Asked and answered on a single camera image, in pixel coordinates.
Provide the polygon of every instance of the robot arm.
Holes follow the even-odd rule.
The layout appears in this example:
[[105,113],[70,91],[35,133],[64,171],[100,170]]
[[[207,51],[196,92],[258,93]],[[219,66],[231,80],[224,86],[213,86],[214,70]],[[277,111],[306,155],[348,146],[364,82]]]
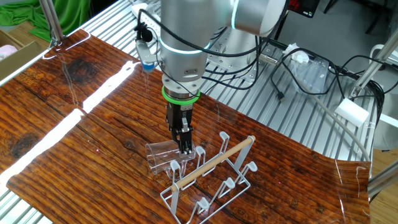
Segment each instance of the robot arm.
[[[207,49],[220,26],[268,36],[284,6],[285,0],[168,0],[161,5],[161,21],[182,39]],[[143,67],[150,71],[154,58],[141,38],[136,42]],[[181,153],[189,154],[193,103],[200,94],[207,53],[180,42],[163,29],[159,42],[162,94],[168,101],[166,121]]]

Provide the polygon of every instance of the cardboard box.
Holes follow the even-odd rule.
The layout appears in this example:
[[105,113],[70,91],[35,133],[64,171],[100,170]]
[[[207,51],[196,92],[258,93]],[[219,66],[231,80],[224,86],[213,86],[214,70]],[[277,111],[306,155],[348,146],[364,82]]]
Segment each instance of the cardboard box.
[[7,44],[13,45],[18,51],[0,61],[0,80],[3,80],[43,52],[36,41],[24,46],[18,40],[0,30],[0,46]]

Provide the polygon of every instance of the glossy tabletop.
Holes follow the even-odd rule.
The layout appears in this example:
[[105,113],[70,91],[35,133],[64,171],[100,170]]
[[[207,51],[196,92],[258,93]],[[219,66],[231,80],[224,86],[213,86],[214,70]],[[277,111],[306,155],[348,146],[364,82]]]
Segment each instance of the glossy tabletop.
[[[159,196],[170,180],[150,172],[145,152],[171,138],[161,87],[161,72],[77,31],[0,88],[0,183],[54,223],[175,223]],[[230,146],[257,139],[244,162],[258,166],[251,188],[209,223],[370,222],[369,162],[327,158],[205,95],[193,110],[193,141],[209,156],[220,131]],[[181,192],[180,219],[230,172],[223,163]]]

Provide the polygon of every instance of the green cloth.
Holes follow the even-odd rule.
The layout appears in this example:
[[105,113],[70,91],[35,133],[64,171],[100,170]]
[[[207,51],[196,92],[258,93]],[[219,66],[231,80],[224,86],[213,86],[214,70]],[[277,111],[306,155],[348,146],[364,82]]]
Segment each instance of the green cloth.
[[[67,35],[88,20],[90,0],[53,0],[55,12]],[[30,21],[35,28],[29,31],[44,40],[50,41],[50,31],[43,15],[39,0],[26,0],[0,6],[0,26],[13,26]]]

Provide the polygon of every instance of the wooden dowel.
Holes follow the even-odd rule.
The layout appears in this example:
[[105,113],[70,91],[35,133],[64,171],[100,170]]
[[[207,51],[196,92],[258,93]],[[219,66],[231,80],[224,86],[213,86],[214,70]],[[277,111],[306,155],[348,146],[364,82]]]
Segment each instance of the wooden dowel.
[[[252,143],[251,138],[247,138],[246,140],[244,140],[241,143],[237,144],[236,146],[232,147],[232,149],[226,151],[224,154],[217,157],[215,160],[213,160],[213,161],[207,163],[206,165],[202,166],[201,168],[195,170],[190,175],[184,177],[183,179],[181,179],[180,181],[178,181],[176,183],[178,188],[181,189],[183,186],[187,185],[189,182],[193,181],[195,178],[204,174],[205,172],[210,170],[212,167],[216,166],[223,160],[227,159],[229,156],[232,156],[235,152],[240,151],[241,149],[243,149],[245,146],[249,145],[250,143]],[[174,185],[171,187],[171,189],[172,189],[172,192],[177,191],[177,189],[175,188]]]

